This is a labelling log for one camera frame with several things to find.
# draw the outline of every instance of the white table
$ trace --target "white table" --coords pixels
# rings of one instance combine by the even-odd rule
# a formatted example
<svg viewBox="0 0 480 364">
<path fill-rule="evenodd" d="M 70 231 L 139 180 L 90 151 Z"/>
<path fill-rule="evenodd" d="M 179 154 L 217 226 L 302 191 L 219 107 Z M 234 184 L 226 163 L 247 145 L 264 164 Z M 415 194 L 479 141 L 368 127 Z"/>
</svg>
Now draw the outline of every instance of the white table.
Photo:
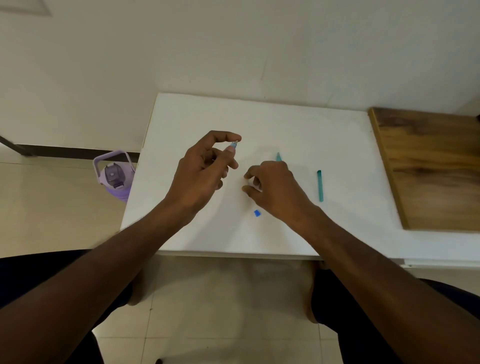
<svg viewBox="0 0 480 364">
<path fill-rule="evenodd" d="M 209 130 L 242 135 L 231 170 L 195 219 L 160 251 L 176 255 L 318 258 L 240 190 L 246 169 L 280 152 L 309 198 L 339 225 L 390 258 L 428 266 L 480 266 L 480 235 L 403 230 L 366 112 L 159 94 L 122 228 L 168 191 L 178 160 Z M 319 202 L 317 170 L 324 201 Z"/>
</svg>

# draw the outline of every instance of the dark shorts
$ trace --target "dark shorts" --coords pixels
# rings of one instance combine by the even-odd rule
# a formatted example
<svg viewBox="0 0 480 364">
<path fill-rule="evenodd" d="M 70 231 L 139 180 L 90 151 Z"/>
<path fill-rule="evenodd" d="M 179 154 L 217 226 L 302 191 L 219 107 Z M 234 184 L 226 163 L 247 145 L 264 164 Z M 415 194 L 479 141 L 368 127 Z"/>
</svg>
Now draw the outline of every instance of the dark shorts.
<svg viewBox="0 0 480 364">
<path fill-rule="evenodd" d="M 88 252 L 89 250 L 71 250 L 0 259 L 0 308 L 48 280 Z M 130 283 L 112 302 L 92 329 L 101 324 L 115 309 L 126 305 L 131 295 L 132 284 Z M 66 363 L 103 363 L 98 343 L 91 331 L 80 342 Z"/>
<path fill-rule="evenodd" d="M 445 283 L 421 280 L 480 319 L 480 297 Z M 319 323 L 338 334 L 344 364 L 402 363 L 331 270 L 319 269 L 315 275 L 312 311 Z"/>
</svg>

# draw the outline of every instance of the white wall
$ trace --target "white wall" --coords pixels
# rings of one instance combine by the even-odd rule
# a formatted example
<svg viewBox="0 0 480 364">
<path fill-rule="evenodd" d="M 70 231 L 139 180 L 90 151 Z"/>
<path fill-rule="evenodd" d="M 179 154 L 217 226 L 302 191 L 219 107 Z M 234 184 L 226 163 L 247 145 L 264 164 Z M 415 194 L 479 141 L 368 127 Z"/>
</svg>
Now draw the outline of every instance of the white wall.
<svg viewBox="0 0 480 364">
<path fill-rule="evenodd" d="M 0 13 L 0 134 L 17 143 L 139 150 L 158 91 L 480 113 L 478 0 L 45 3 Z"/>
</svg>

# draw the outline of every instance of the person's right hand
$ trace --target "person's right hand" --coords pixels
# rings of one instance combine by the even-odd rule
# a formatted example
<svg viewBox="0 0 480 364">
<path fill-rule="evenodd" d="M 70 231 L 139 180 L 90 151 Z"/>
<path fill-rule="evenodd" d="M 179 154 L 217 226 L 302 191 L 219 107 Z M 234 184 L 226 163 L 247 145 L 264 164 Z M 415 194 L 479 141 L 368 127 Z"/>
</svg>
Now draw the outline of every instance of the person's right hand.
<svg viewBox="0 0 480 364">
<path fill-rule="evenodd" d="M 317 208 L 308 199 L 283 161 L 265 161 L 260 166 L 251 166 L 244 178 L 247 180 L 253 178 L 253 184 L 262 192 L 247 185 L 243 186 L 242 190 L 258 206 L 292 228 Z"/>
</svg>

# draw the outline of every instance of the wood grain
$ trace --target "wood grain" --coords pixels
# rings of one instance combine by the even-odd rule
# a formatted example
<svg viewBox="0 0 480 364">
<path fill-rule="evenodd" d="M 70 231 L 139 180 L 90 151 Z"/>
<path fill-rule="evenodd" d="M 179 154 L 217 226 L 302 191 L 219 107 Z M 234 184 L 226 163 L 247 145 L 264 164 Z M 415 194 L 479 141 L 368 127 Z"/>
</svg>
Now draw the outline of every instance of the wood grain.
<svg viewBox="0 0 480 364">
<path fill-rule="evenodd" d="M 480 231 L 480 122 L 382 108 L 369 117 L 403 228 Z"/>
</svg>

